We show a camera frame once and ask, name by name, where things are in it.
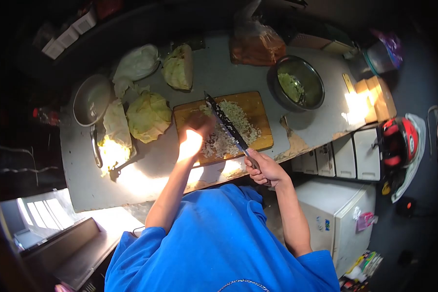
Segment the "person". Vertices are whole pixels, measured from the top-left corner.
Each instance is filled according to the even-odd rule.
[[[329,251],[312,251],[310,230],[288,174],[248,149],[257,184],[275,188],[286,249],[266,227],[263,198],[225,184],[183,196],[196,156],[214,127],[200,117],[183,132],[169,181],[139,238],[125,232],[105,275],[105,291],[339,291]]]

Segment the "knife handle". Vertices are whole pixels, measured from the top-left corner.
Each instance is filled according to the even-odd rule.
[[[245,154],[246,154],[247,159],[250,160],[251,166],[253,167],[253,169],[257,169],[257,170],[261,171],[260,165],[256,162],[256,160],[254,160],[250,155],[248,155],[248,153],[245,153]],[[268,181],[264,185],[271,186],[271,181],[268,179]]]

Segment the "hand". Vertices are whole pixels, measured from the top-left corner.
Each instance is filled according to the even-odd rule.
[[[246,171],[257,184],[265,184],[269,180],[271,181],[271,186],[275,187],[282,181],[291,180],[285,170],[268,155],[258,153],[251,148],[248,148],[246,151],[260,166],[261,171],[253,169],[251,161],[245,157]]]
[[[187,121],[180,137],[180,149],[178,160],[182,161],[187,158],[195,158],[203,146],[203,141],[212,133],[216,120],[214,117],[208,117],[200,113],[193,114]]]

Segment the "frying pan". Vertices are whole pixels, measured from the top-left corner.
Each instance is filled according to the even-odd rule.
[[[96,74],[87,78],[76,93],[73,114],[78,124],[91,127],[92,149],[96,165],[102,167],[102,158],[97,144],[96,123],[104,116],[109,105],[111,84],[104,75]]]

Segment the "chain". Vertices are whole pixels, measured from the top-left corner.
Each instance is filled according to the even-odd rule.
[[[218,292],[221,292],[222,289],[226,288],[227,286],[229,286],[229,285],[231,285],[231,284],[233,284],[233,283],[238,283],[238,282],[252,283],[252,284],[257,285],[258,287],[260,287],[260,288],[263,289],[264,291],[269,292],[269,290],[268,290],[265,286],[261,285],[260,283],[256,283],[256,282],[253,282],[253,281],[251,281],[251,280],[246,280],[246,279],[240,279],[240,280],[234,280],[234,281],[231,281],[231,282],[225,284],[221,289],[219,289]]]

